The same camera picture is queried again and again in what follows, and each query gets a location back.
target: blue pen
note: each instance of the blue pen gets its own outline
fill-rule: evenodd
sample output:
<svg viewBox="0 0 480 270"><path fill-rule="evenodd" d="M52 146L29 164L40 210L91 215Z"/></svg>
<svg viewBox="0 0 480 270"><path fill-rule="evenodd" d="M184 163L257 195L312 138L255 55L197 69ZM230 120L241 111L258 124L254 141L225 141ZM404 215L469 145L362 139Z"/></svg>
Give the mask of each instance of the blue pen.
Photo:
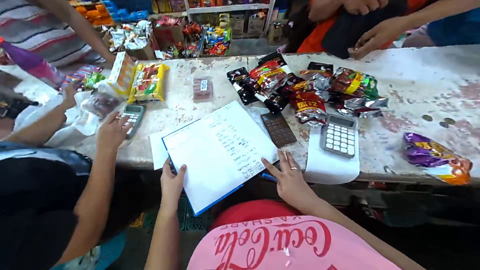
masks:
<svg viewBox="0 0 480 270"><path fill-rule="evenodd" d="M267 180L270 180L270 181L272 181L272 182L278 183L277 178L275 178L275 177L273 177L273 176L271 176L271 175L269 175L269 174L263 173L263 174L262 174L262 177L265 178L265 179L267 179Z"/></svg>

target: purple bottle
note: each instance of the purple bottle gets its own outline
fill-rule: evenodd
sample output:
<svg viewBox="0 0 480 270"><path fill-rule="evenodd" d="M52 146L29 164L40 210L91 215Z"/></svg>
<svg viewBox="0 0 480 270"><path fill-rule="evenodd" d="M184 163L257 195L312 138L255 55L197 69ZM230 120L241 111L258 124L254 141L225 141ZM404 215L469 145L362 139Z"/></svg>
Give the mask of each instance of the purple bottle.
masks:
<svg viewBox="0 0 480 270"><path fill-rule="evenodd" d="M42 82L59 90L65 75L38 54L16 47L0 37L2 47L9 57L23 70L35 76Z"/></svg>

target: notebook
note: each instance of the notebook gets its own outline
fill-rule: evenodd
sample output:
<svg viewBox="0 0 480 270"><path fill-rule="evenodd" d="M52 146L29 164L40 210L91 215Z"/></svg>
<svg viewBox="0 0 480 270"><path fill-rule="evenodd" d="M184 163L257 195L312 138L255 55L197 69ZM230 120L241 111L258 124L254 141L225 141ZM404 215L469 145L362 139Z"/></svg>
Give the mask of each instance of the notebook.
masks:
<svg viewBox="0 0 480 270"><path fill-rule="evenodd" d="M187 165L183 188L195 216L278 160L276 146L237 102L162 138L175 169Z"/></svg>

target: calculator display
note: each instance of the calculator display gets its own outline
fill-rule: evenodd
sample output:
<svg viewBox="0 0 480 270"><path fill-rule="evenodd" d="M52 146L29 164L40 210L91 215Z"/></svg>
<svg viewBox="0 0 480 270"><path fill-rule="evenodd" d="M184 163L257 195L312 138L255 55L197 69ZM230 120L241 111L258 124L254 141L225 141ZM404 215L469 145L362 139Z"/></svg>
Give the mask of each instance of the calculator display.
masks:
<svg viewBox="0 0 480 270"><path fill-rule="evenodd" d="M125 107L125 111L140 112L141 108L136 106L127 106Z"/></svg>
<svg viewBox="0 0 480 270"><path fill-rule="evenodd" d="M354 124L353 121L349 121L349 120L343 119L343 118L338 118L338 117L335 117L335 116L330 116L328 121L330 123L335 123L335 124L348 126L348 127L353 127L353 124Z"/></svg>

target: brown calculator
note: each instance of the brown calculator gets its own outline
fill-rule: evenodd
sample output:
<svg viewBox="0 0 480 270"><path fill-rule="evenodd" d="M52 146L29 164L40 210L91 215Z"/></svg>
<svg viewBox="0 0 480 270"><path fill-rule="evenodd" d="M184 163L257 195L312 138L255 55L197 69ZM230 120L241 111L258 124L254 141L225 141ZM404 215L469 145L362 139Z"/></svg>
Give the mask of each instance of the brown calculator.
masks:
<svg viewBox="0 0 480 270"><path fill-rule="evenodd" d="M278 113L266 113L260 116L264 122L265 128L267 128L268 134L272 139L272 142L277 148L281 148L287 144L291 144L297 141L293 134L287 120L283 115Z"/></svg>

